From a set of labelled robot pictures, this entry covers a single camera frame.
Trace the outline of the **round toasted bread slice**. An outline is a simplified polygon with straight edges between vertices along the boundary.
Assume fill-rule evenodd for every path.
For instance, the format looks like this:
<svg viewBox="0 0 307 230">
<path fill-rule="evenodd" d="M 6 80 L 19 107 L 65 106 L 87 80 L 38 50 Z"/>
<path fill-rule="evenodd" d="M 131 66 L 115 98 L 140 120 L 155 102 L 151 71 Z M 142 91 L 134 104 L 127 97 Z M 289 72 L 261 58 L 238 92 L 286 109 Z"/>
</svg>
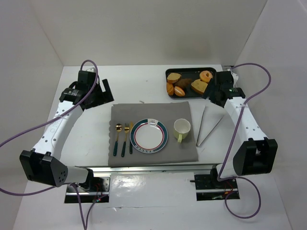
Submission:
<svg viewBox="0 0 307 230">
<path fill-rule="evenodd" d="M 168 83 L 171 83 L 171 84 L 174 84 L 176 82 L 178 82 L 180 79 L 181 79 L 182 75 L 179 74 L 179 73 L 170 73 L 168 76 L 167 76 L 167 82 Z"/>
</svg>

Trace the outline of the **metal tongs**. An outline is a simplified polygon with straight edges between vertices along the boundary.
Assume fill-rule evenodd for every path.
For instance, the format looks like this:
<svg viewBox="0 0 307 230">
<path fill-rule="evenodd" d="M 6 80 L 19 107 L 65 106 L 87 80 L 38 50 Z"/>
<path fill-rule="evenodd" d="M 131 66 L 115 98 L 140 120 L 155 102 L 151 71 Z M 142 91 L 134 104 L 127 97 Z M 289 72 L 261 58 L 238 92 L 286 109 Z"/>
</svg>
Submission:
<svg viewBox="0 0 307 230">
<path fill-rule="evenodd" d="M 212 111 L 212 108 L 205 106 L 201 115 L 199 131 L 197 134 L 196 147 L 203 145 L 213 131 L 218 127 L 219 123 L 224 118 L 221 111 Z"/>
</svg>

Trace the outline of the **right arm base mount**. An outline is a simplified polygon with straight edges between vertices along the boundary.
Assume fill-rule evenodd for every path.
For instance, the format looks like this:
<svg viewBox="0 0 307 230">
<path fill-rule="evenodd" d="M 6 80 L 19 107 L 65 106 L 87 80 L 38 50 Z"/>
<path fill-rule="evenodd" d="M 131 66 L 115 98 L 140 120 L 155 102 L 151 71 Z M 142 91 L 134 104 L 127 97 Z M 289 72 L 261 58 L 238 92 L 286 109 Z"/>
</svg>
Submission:
<svg viewBox="0 0 307 230">
<path fill-rule="evenodd" d="M 237 182 L 235 179 L 219 182 L 217 170 L 211 169 L 209 174 L 195 174 L 190 180 L 195 184 L 197 201 L 214 201 L 240 199 Z"/>
</svg>

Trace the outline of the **orange glazed bun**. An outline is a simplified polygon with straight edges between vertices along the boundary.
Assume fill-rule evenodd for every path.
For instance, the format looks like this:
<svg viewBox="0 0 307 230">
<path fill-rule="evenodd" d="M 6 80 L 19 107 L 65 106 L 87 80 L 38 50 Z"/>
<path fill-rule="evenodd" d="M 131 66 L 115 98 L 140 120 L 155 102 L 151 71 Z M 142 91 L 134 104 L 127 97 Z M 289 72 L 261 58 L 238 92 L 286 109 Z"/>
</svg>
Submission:
<svg viewBox="0 0 307 230">
<path fill-rule="evenodd" d="M 182 88 L 178 87 L 178 86 L 175 86 L 175 87 L 174 87 L 174 94 L 175 94 L 176 96 L 179 96 L 179 97 L 185 96 L 184 90 L 183 90 Z"/>
</svg>

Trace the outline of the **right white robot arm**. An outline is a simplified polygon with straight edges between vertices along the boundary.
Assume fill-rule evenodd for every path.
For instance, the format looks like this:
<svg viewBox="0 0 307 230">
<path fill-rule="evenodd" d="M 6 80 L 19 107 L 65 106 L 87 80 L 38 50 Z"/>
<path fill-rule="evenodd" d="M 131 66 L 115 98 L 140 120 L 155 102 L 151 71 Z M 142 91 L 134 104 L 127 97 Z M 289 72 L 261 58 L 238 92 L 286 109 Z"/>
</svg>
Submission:
<svg viewBox="0 0 307 230">
<path fill-rule="evenodd" d="M 233 74 L 230 71 L 215 73 L 203 97 L 224 108 L 230 115 L 235 125 L 230 145 L 235 139 L 240 141 L 239 148 L 231 151 L 229 147 L 223 163 L 215 167 L 217 180 L 270 173 L 278 144 L 276 140 L 268 138 L 257 124 L 243 90 L 234 87 Z"/>
</svg>

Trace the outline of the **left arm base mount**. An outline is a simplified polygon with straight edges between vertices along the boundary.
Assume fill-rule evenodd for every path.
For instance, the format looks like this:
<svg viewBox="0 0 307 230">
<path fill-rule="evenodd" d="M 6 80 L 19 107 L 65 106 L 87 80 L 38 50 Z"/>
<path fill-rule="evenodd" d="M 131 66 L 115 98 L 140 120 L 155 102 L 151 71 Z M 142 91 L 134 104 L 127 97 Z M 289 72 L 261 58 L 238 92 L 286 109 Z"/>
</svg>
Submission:
<svg viewBox="0 0 307 230">
<path fill-rule="evenodd" d="M 110 176 L 102 176 L 95 178 L 90 187 L 85 189 L 77 185 L 77 190 L 81 199 L 81 203 L 92 203 L 94 200 L 97 203 L 109 202 Z M 78 198 L 75 189 L 71 185 L 67 185 L 65 193 L 65 204 L 77 204 Z"/>
</svg>

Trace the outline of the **dark brown bread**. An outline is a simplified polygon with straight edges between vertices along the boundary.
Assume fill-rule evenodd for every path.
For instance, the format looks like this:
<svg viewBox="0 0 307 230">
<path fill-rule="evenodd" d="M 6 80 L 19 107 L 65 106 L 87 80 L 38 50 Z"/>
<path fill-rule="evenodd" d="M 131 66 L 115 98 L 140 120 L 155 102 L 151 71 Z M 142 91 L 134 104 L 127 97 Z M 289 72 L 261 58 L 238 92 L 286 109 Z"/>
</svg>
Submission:
<svg viewBox="0 0 307 230">
<path fill-rule="evenodd" d="M 185 89 L 187 86 L 189 86 L 193 82 L 193 79 L 180 79 L 177 81 L 174 85 L 177 87 L 180 87 L 182 89 Z"/>
</svg>

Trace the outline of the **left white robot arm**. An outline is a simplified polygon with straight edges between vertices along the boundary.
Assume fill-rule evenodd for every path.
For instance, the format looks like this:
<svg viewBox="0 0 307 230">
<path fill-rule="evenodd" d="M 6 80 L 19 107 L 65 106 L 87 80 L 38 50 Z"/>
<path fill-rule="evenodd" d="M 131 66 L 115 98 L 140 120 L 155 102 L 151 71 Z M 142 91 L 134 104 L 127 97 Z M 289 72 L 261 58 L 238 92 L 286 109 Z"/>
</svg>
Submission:
<svg viewBox="0 0 307 230">
<path fill-rule="evenodd" d="M 80 70 L 77 81 L 61 93 L 54 116 L 56 121 L 47 127 L 32 150 L 24 150 L 20 155 L 27 179 L 55 187 L 76 183 L 88 190 L 94 184 L 93 171 L 80 166 L 66 166 L 60 162 L 62 149 L 84 110 L 113 100 L 106 79 L 99 82 L 94 72 Z"/>
</svg>

